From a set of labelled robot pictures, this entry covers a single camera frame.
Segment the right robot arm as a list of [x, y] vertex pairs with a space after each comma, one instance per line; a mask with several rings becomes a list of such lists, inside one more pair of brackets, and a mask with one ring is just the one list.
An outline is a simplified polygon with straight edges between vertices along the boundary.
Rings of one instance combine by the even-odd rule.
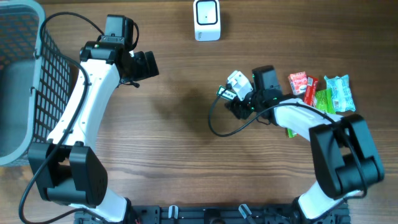
[[315, 183], [293, 202], [286, 218], [315, 223], [329, 217], [349, 199], [363, 198], [368, 188], [384, 180], [385, 172], [365, 119], [318, 110], [295, 95], [284, 95], [272, 65], [252, 70], [250, 81], [235, 70], [226, 88], [235, 97], [226, 104], [235, 117], [252, 113], [288, 128], [310, 142]]

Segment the teal white snack packet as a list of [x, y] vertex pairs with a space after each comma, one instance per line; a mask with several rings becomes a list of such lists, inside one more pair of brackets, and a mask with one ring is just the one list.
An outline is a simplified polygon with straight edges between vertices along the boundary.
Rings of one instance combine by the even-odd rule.
[[331, 90], [331, 102], [335, 112], [356, 111], [351, 88], [349, 87], [349, 75], [328, 78], [324, 76], [326, 88]]

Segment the red small box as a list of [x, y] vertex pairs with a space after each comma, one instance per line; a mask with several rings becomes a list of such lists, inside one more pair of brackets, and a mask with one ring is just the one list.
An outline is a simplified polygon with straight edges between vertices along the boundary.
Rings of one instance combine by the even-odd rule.
[[305, 72], [292, 73], [288, 76], [294, 95], [305, 93], [307, 89], [307, 74]]

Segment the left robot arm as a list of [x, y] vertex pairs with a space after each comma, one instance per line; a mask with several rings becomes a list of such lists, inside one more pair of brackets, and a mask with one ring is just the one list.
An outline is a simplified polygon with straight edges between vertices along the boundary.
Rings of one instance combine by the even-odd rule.
[[33, 143], [28, 160], [42, 200], [70, 207], [102, 223], [139, 223], [131, 201], [112, 191], [95, 154], [108, 101], [120, 85], [138, 87], [157, 76], [152, 52], [138, 52], [139, 28], [130, 18], [108, 15], [95, 41], [80, 50], [78, 79], [59, 122], [44, 142]]

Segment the white barcode scanner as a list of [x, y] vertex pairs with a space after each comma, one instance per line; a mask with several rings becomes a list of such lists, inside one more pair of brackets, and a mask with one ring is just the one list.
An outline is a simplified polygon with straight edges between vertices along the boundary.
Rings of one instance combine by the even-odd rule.
[[195, 40], [217, 41], [221, 37], [221, 14], [219, 0], [194, 0], [193, 20]]

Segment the red long stick packet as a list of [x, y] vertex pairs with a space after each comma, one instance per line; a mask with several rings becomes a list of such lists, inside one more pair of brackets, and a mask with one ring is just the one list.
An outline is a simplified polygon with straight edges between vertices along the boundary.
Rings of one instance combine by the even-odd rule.
[[307, 77], [307, 87], [303, 102], [309, 106], [315, 107], [315, 93], [317, 91], [318, 79], [312, 76]]

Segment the grey plastic shopping basket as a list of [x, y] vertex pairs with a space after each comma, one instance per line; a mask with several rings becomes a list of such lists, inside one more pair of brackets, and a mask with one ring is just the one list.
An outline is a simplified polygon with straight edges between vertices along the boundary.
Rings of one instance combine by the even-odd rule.
[[1, 1], [1, 166], [26, 166], [33, 142], [45, 142], [72, 93], [68, 63], [35, 1]]

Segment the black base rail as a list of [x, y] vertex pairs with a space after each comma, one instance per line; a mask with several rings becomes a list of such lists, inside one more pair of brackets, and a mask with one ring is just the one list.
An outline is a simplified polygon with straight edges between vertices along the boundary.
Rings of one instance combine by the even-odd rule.
[[134, 206], [131, 223], [303, 223], [304, 219], [289, 204], [271, 204], [263, 207], [250, 206], [251, 214], [244, 218], [238, 207], [160, 207]]

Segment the green snack bag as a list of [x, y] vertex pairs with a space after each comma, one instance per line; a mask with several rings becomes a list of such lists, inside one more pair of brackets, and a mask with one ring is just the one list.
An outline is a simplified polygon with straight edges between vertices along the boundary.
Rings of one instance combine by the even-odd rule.
[[[299, 95], [299, 97], [303, 101], [305, 101], [308, 98], [307, 96], [305, 96], [305, 93]], [[336, 114], [331, 100], [331, 90], [325, 89], [325, 90], [316, 91], [312, 103], [310, 103], [310, 106], [330, 114]], [[291, 129], [287, 128], [286, 131], [289, 138], [294, 138], [297, 136], [297, 133], [292, 131]]]

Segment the dark green gum pack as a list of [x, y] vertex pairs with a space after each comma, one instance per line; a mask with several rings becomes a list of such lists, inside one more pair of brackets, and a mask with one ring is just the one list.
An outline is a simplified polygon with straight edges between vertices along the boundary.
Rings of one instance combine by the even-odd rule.
[[218, 91], [216, 92], [216, 95], [228, 100], [228, 101], [232, 101], [237, 97], [237, 94], [235, 94], [235, 92], [231, 91], [231, 90], [226, 90], [226, 88], [222, 85], [220, 85]]

